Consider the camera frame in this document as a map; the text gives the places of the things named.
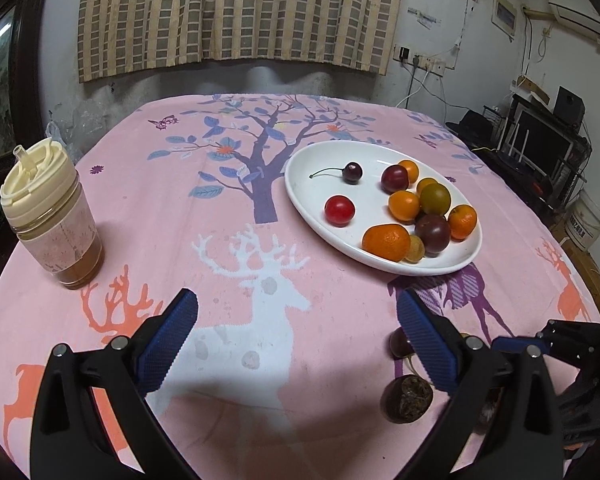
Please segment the dark water chestnut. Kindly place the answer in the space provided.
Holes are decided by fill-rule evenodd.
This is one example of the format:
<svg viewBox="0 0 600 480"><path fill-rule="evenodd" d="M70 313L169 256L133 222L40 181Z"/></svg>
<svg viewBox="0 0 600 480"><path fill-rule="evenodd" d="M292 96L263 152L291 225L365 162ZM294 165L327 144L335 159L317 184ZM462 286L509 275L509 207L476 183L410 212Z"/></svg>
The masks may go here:
<svg viewBox="0 0 600 480"><path fill-rule="evenodd" d="M395 424L411 424L428 411L434 389L419 376L408 374L393 379L380 399L381 411Z"/></svg>

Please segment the small yellow green fruit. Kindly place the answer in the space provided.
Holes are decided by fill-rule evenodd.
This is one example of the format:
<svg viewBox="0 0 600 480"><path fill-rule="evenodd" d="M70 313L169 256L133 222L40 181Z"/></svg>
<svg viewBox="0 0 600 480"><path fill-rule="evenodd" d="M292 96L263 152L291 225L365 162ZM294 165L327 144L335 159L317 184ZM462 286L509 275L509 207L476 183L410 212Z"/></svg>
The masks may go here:
<svg viewBox="0 0 600 480"><path fill-rule="evenodd" d="M426 255L426 249L422 240L415 234L410 236L410 248L406 253L404 260L408 263L419 263Z"/></svg>

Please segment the dark purple round plum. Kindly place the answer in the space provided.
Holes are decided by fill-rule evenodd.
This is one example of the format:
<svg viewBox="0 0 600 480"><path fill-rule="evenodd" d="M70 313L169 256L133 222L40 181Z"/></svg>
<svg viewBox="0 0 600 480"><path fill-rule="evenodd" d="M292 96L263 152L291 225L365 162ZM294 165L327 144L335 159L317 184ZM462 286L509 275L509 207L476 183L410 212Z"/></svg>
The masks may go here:
<svg viewBox="0 0 600 480"><path fill-rule="evenodd" d="M427 256L440 255L451 241L449 223L440 214L425 214L415 224L415 235L424 244Z"/></svg>

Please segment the orange round tomato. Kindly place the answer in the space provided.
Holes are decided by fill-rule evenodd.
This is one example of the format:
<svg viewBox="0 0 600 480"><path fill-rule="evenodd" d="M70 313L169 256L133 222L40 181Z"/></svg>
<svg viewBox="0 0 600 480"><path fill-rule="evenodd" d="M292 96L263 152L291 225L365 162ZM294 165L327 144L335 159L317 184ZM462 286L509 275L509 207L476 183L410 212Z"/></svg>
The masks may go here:
<svg viewBox="0 0 600 480"><path fill-rule="evenodd" d="M420 214L420 200L411 191L396 191L389 196L388 209L396 220L403 223L414 223Z"/></svg>

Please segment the green orange round fruit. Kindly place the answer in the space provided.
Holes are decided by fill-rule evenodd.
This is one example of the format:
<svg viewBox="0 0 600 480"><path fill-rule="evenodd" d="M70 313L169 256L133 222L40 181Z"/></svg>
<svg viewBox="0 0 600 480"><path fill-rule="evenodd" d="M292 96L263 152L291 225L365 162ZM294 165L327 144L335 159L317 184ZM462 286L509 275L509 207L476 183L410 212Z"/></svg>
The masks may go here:
<svg viewBox="0 0 600 480"><path fill-rule="evenodd" d="M444 216L451 208L452 198L449 190L440 183L425 186L419 196L420 208L425 214Z"/></svg>

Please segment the red cherry tomato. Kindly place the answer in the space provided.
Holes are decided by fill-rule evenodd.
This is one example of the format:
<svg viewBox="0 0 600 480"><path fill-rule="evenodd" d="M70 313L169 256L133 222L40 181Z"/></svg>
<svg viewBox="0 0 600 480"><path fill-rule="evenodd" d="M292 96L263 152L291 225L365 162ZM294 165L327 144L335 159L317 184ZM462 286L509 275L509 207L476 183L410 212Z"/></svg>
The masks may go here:
<svg viewBox="0 0 600 480"><path fill-rule="evenodd" d="M355 216L355 206L347 196L334 195L326 200L324 214L328 223L342 228L347 226Z"/></svg>

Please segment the dark purple small plum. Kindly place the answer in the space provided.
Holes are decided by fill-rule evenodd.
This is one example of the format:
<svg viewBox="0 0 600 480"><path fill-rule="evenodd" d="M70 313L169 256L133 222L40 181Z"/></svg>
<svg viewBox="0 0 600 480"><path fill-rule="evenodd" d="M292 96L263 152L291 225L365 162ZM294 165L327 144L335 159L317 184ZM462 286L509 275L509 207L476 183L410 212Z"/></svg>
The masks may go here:
<svg viewBox="0 0 600 480"><path fill-rule="evenodd" d="M410 186L406 168L399 164L387 167L381 175L380 185L388 194L405 191Z"/></svg>

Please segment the small orange tomato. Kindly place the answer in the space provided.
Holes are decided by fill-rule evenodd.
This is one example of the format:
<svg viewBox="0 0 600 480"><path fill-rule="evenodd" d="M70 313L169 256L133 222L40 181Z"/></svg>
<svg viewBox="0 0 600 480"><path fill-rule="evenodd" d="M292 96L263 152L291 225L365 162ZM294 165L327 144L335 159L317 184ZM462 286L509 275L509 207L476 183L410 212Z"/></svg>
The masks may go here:
<svg viewBox="0 0 600 480"><path fill-rule="evenodd" d="M417 166L416 162L413 162L411 159L400 160L399 165L406 170L408 185L414 185L419 178L419 166Z"/></svg>

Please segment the dark cherry with stem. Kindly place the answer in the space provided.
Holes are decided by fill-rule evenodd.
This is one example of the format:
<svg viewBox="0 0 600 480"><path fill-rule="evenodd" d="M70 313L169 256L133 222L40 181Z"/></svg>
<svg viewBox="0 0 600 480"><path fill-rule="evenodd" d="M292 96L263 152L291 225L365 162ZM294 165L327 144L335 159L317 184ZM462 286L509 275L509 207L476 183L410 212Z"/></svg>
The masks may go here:
<svg viewBox="0 0 600 480"><path fill-rule="evenodd" d="M313 179L325 171L339 171L341 179L350 185L357 185L363 177L363 168L357 162L348 162L342 168L329 167L317 170L313 174L310 174L309 178Z"/></svg>

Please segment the orange yellow round fruit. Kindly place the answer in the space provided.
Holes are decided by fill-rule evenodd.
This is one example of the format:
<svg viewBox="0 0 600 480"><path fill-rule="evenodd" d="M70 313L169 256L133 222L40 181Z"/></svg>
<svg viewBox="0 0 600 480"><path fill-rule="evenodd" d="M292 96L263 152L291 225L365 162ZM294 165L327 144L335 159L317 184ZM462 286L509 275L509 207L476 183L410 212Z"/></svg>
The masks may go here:
<svg viewBox="0 0 600 480"><path fill-rule="evenodd" d="M418 183L416 184L416 192L417 192L417 194L420 194L424 188L426 188L428 185L432 185L434 183L437 183L437 180L434 179L434 178L422 178L422 179L420 179L418 181Z"/></svg>

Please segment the cream lidded drink cup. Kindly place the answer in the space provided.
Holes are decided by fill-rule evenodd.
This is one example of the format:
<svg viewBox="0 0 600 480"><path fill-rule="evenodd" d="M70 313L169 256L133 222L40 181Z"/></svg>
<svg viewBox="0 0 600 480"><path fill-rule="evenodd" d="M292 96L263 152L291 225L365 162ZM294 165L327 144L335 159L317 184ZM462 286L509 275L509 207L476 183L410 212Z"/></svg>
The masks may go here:
<svg viewBox="0 0 600 480"><path fill-rule="evenodd" d="M62 286L91 281L104 245L76 166L57 141L14 148L16 163L0 188L4 215L38 265Z"/></svg>

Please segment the white plastic bucket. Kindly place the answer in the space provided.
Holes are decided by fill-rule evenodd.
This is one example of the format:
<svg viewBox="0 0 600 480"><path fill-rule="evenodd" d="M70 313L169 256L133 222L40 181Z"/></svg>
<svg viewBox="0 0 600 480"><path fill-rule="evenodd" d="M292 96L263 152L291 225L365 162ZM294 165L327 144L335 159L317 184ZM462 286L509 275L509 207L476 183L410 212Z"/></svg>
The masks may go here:
<svg viewBox="0 0 600 480"><path fill-rule="evenodd" d="M573 244L582 252L588 252L600 237L600 206L584 188L568 209L565 230Z"/></svg>

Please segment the black shelf with electronics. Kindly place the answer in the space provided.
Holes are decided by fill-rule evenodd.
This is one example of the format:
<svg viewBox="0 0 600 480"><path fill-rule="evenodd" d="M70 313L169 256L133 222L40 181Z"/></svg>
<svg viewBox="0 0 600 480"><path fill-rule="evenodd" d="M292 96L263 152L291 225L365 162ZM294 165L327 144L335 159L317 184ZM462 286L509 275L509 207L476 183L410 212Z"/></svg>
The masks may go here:
<svg viewBox="0 0 600 480"><path fill-rule="evenodd" d="M592 145L581 132L584 115L584 101L564 87L553 106L540 92L513 87L500 108L468 110L446 126L532 208L557 212L586 182Z"/></svg>

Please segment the beige checked curtain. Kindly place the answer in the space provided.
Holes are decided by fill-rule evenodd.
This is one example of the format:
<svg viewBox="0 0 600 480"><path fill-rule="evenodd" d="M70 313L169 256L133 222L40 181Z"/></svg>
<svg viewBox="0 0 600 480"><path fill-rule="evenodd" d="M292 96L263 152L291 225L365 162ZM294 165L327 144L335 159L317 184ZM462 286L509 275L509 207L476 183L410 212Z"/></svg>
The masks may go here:
<svg viewBox="0 0 600 480"><path fill-rule="evenodd" d="M204 61L384 74L401 0L80 0L82 82Z"/></svg>

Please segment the white wall panel box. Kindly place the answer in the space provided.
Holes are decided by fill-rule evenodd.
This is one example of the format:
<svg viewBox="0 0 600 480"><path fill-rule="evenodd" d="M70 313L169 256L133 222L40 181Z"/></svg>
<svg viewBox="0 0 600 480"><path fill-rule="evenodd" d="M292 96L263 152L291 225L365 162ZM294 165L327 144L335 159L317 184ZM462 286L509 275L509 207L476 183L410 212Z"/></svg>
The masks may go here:
<svg viewBox="0 0 600 480"><path fill-rule="evenodd" d="M517 10L513 3L508 0L493 0L491 22L513 40L517 26Z"/></svg>

